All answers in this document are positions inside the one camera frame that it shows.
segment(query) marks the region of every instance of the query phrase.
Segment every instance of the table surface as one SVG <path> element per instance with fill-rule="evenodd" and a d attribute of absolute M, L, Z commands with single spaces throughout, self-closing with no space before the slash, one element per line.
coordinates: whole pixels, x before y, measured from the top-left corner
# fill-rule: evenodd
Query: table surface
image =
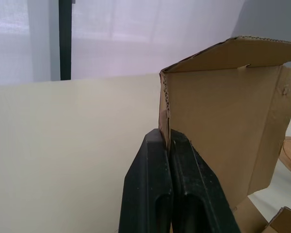
<path fill-rule="evenodd" d="M 116 232 L 159 95 L 157 74 L 0 86 L 0 233 Z M 291 208 L 291 173 L 250 198 L 267 220 Z"/>

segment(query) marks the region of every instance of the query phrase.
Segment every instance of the brown cardboard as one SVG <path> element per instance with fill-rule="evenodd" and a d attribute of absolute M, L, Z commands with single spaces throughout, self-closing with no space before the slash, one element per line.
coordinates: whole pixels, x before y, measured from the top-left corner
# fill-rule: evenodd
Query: brown cardboard
<path fill-rule="evenodd" d="M 243 233 L 260 233 L 268 223 L 248 197 L 237 205 L 233 214 Z"/>
<path fill-rule="evenodd" d="M 167 147 L 170 129 L 185 133 L 232 209 L 271 181 L 291 118 L 288 61 L 291 42 L 240 36 L 160 73 Z"/>
<path fill-rule="evenodd" d="M 281 208 L 263 233 L 291 233 L 291 209 L 288 207 Z"/>

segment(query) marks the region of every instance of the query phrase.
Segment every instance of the white wall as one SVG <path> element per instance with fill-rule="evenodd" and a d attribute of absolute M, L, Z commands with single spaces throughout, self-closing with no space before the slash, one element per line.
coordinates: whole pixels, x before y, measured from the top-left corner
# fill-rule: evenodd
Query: white wall
<path fill-rule="evenodd" d="M 230 37 L 243 0 L 77 0 L 72 79 L 158 73 Z"/>
<path fill-rule="evenodd" d="M 0 84 L 59 74 L 58 1 L 0 0 Z"/>
<path fill-rule="evenodd" d="M 291 0 L 245 1 L 232 35 L 291 41 Z"/>

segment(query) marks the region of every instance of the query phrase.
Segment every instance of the sheer curtain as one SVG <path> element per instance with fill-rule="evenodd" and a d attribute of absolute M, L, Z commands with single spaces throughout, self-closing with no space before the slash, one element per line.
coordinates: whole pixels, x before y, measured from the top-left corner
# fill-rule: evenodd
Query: sheer curtain
<path fill-rule="evenodd" d="M 58 3 L 0 0 L 0 84 L 60 80 Z"/>
<path fill-rule="evenodd" d="M 244 0 L 76 0 L 72 79 L 157 73 L 231 36 Z"/>

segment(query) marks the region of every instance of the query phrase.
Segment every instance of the black plastic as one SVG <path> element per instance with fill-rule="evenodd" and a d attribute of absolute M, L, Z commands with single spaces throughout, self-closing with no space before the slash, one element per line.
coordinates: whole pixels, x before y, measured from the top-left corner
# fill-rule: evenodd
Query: black plastic
<path fill-rule="evenodd" d="M 188 138 L 171 130 L 174 233 L 240 233 L 220 183 Z"/>
<path fill-rule="evenodd" d="M 167 151 L 158 129 L 149 132 L 124 181 L 119 233 L 168 233 L 173 192 Z"/>
<path fill-rule="evenodd" d="M 171 130 L 169 158 L 149 132 L 124 181 L 119 233 L 240 233 L 220 183 L 188 138 Z"/>

